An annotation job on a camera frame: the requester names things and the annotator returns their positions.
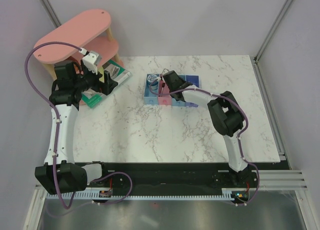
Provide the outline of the pale yellow cylinder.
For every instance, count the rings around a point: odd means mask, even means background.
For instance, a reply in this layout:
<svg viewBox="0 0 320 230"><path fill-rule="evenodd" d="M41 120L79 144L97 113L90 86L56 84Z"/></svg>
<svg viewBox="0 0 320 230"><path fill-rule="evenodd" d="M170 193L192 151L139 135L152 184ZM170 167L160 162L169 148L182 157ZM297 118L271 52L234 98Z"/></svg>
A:
<svg viewBox="0 0 320 230"><path fill-rule="evenodd" d="M105 78L104 78L104 69L103 69L103 67L100 67L100 68L98 69L98 72L99 72L99 74L100 74L99 81L100 81L100 82L104 82L104 81L105 81Z"/></svg>

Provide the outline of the blue tape roll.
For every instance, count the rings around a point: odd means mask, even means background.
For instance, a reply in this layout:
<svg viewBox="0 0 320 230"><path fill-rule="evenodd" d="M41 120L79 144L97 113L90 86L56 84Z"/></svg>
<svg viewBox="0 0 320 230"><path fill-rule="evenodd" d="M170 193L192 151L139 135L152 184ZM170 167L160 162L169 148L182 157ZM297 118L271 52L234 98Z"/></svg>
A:
<svg viewBox="0 0 320 230"><path fill-rule="evenodd" d="M159 85L159 79L157 74L149 74L146 77L147 86L151 90L157 90Z"/></svg>

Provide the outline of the white blue pen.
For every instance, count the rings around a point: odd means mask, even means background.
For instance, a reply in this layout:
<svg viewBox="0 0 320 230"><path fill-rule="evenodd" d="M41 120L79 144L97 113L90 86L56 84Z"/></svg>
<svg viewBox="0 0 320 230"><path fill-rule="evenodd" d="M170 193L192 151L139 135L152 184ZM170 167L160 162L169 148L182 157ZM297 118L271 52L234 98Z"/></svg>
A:
<svg viewBox="0 0 320 230"><path fill-rule="evenodd" d="M158 94L159 94L159 95L162 95L162 94L163 94L165 85L166 85L165 83L160 83L160 84L159 84L159 89L158 89Z"/></svg>

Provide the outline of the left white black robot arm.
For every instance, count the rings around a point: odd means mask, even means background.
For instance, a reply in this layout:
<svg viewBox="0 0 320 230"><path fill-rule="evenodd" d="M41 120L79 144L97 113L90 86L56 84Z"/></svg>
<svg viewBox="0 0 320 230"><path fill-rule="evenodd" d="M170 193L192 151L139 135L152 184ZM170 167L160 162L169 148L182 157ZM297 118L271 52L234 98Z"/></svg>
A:
<svg viewBox="0 0 320 230"><path fill-rule="evenodd" d="M56 80L52 84L53 105L51 137L43 166L36 167L35 177L51 195L83 191L92 181L99 187L110 181L101 163L75 164L73 139L82 93L92 89L109 95L118 83L108 71L92 73L83 63L64 60L54 65Z"/></svg>

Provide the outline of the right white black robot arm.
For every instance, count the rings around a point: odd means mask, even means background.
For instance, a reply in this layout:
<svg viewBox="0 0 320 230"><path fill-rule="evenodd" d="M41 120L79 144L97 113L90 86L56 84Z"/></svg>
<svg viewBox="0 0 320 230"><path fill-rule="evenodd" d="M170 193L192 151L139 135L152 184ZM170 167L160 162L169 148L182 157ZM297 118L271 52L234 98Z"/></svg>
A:
<svg viewBox="0 0 320 230"><path fill-rule="evenodd" d="M213 127L223 136L226 145L229 181L235 187L242 186L247 181L250 170L240 140L240 134L246 130L244 123L248 123L248 118L233 94L229 91L220 95L210 93L185 81L173 70L160 77L175 100L193 103L209 111Z"/></svg>

